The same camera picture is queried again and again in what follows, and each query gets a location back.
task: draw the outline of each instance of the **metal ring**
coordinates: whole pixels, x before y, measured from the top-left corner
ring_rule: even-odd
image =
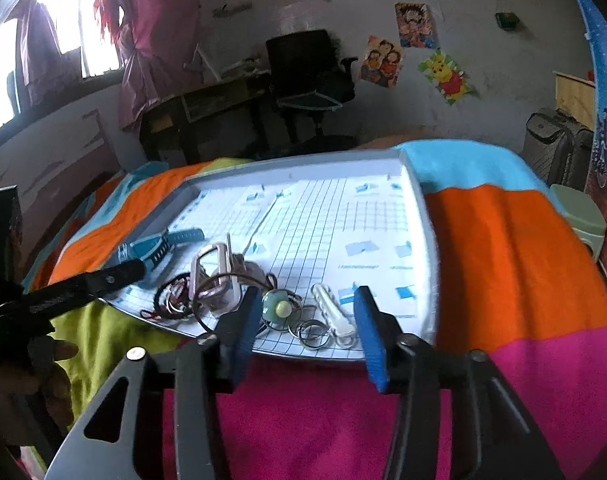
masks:
[[[354,336],[348,336],[348,337],[337,337],[335,335],[335,342],[337,343],[337,346],[339,348],[343,348],[344,350],[350,349],[352,348],[355,343],[357,342],[357,338]]]
[[[288,322],[288,332],[290,332],[290,335],[292,337],[294,337],[295,339],[299,338],[298,335],[298,326],[302,323],[301,318],[303,317],[303,311],[306,308],[311,308],[313,310],[317,310],[317,306],[316,305],[303,305],[301,308],[298,308],[297,310],[293,310],[292,314],[290,314],[287,318],[286,321]],[[290,320],[290,318],[296,313],[299,312],[299,318],[295,321],[292,322],[292,320]]]
[[[320,335],[315,335],[314,337],[307,337],[304,338],[301,333],[303,330],[306,330],[307,328],[311,328],[313,326],[319,326],[322,327],[323,329],[325,329],[325,331],[320,334]],[[309,319],[307,321],[304,321],[303,323],[301,323],[299,325],[299,341],[301,341],[301,344],[303,346],[305,346],[306,348],[311,348],[313,350],[318,350],[319,348],[323,348],[325,345],[328,344],[328,341],[330,341],[330,330],[328,329],[328,325],[326,325],[324,322],[319,321],[318,319]],[[316,339],[321,339],[321,344],[319,345],[311,345],[309,343],[309,341],[314,341]]]

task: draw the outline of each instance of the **blue watch strap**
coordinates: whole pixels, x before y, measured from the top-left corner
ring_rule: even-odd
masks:
[[[162,233],[140,238],[134,242],[121,244],[118,249],[119,263],[139,258],[145,263],[148,270],[152,270],[175,245],[196,243],[203,240],[205,240],[203,231],[197,228],[174,233],[168,233],[166,230]]]

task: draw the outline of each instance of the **office chair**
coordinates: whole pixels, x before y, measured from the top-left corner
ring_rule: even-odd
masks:
[[[286,155],[336,152],[354,148],[356,137],[324,136],[324,113],[337,111],[355,98],[348,57],[337,62],[327,30],[307,30],[266,41],[272,71],[272,95],[282,115],[293,147]],[[295,115],[304,113],[314,121],[315,137],[299,143]]]

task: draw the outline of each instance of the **tray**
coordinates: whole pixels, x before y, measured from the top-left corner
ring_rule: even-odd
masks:
[[[126,242],[168,229],[198,227],[205,241],[177,246],[142,283],[106,298],[141,318],[152,310],[157,287],[189,270],[204,245],[224,241],[235,252],[277,275],[280,286],[314,303],[310,288],[324,283],[352,317],[352,297],[368,285],[379,308],[394,314],[405,332],[434,343],[437,327],[438,255],[426,203],[401,150],[363,150],[281,158],[198,174],[172,192]],[[116,253],[106,266],[117,263]],[[202,318],[214,327],[216,319]],[[166,330],[198,336],[194,319],[145,320]],[[257,336],[254,351],[289,358],[361,360],[330,342],[301,345],[289,332]]]

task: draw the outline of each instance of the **grid paper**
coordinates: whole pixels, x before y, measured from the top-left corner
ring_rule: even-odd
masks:
[[[378,175],[300,181],[289,187],[203,191],[168,229],[173,232],[199,227],[206,240],[174,248],[146,283],[132,285],[109,301],[130,314],[153,310],[157,287],[188,271],[192,257],[203,245],[225,240],[230,232],[235,252],[247,247],[245,259],[274,273],[279,287],[299,294],[303,304],[314,304],[310,288],[314,283],[324,283],[344,313],[352,318],[354,290],[359,285],[368,285],[382,311],[397,316],[403,330],[418,333],[421,320],[412,292],[413,262],[399,179]],[[388,251],[385,256],[379,255],[384,251]],[[383,264],[393,258],[402,265],[388,268]],[[214,261],[213,255],[204,264],[208,273],[214,272]],[[405,280],[403,286],[386,286],[391,273]],[[318,311],[314,314],[321,318]],[[215,327],[216,319],[211,314],[202,319],[209,327]],[[203,332],[190,319],[157,323],[191,336]],[[359,341],[352,349],[342,349],[333,340],[322,349],[309,349],[289,332],[275,330],[257,336],[254,348],[288,356],[363,358]]]

